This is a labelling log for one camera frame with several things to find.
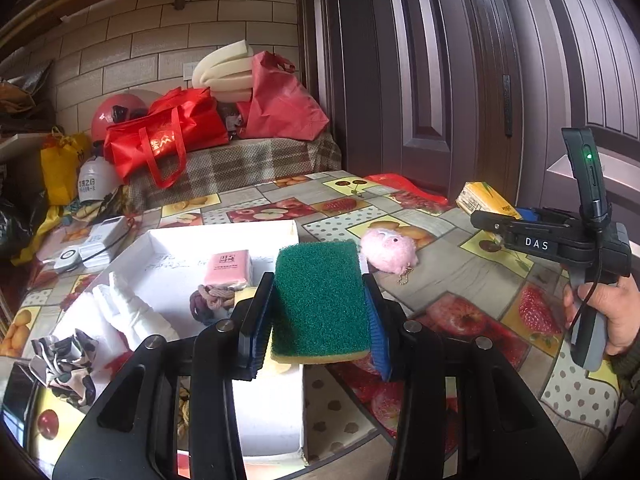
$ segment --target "silver bolt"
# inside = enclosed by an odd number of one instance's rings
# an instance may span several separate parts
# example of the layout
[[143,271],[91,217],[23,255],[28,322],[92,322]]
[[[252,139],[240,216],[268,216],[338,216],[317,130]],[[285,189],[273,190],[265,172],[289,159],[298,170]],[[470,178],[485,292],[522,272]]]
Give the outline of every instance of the silver bolt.
[[407,332],[411,334],[418,333],[420,332],[420,330],[422,330],[422,325],[420,324],[420,322],[413,319],[405,321],[403,327]]
[[476,337],[476,346],[482,350],[488,350],[493,345],[494,343],[488,337],[484,337],[483,335]]
[[216,323],[216,330],[218,332],[231,332],[234,329],[234,322],[230,319],[221,319]]
[[149,348],[149,350],[153,350],[154,348],[158,348],[163,341],[164,337],[161,335],[150,335],[145,339],[145,347]]

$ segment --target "green scouring sponge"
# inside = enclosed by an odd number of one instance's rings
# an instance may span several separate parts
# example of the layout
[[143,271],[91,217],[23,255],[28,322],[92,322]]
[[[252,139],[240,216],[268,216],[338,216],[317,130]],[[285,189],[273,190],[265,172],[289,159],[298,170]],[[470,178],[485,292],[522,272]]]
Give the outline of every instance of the green scouring sponge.
[[336,363],[369,352],[367,305],[353,241],[281,250],[275,286],[274,360]]

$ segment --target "dark sleeve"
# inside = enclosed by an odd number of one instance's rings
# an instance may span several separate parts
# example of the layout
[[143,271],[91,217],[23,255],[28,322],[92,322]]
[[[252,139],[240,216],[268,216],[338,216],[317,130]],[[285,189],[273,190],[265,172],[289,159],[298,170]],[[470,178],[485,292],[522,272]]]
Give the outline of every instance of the dark sleeve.
[[611,366],[625,397],[633,403],[637,402],[640,399],[640,332],[629,350],[611,357]]

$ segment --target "faded red bag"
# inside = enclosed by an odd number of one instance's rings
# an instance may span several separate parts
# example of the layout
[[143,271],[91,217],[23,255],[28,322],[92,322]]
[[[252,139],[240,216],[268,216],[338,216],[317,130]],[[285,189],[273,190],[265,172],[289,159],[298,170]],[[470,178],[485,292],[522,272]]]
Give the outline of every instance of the faded red bag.
[[[187,165],[187,152],[229,142],[209,88],[175,88],[154,101],[145,117],[107,128],[104,157],[123,180],[148,166],[161,189],[172,186]],[[178,169],[162,179],[156,158],[177,153]]]
[[241,139],[285,137],[314,140],[329,122],[318,103],[293,75],[296,67],[271,52],[254,56],[254,95]]

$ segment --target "brick wall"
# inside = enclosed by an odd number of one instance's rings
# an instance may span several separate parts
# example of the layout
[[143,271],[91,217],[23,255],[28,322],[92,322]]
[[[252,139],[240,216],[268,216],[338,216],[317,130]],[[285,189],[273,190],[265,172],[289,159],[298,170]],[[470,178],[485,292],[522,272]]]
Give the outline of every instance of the brick wall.
[[299,65],[296,0],[105,0],[69,16],[0,64],[10,78],[47,59],[47,89],[66,132],[86,131],[106,96],[123,91],[150,102],[186,87],[182,64],[247,40]]

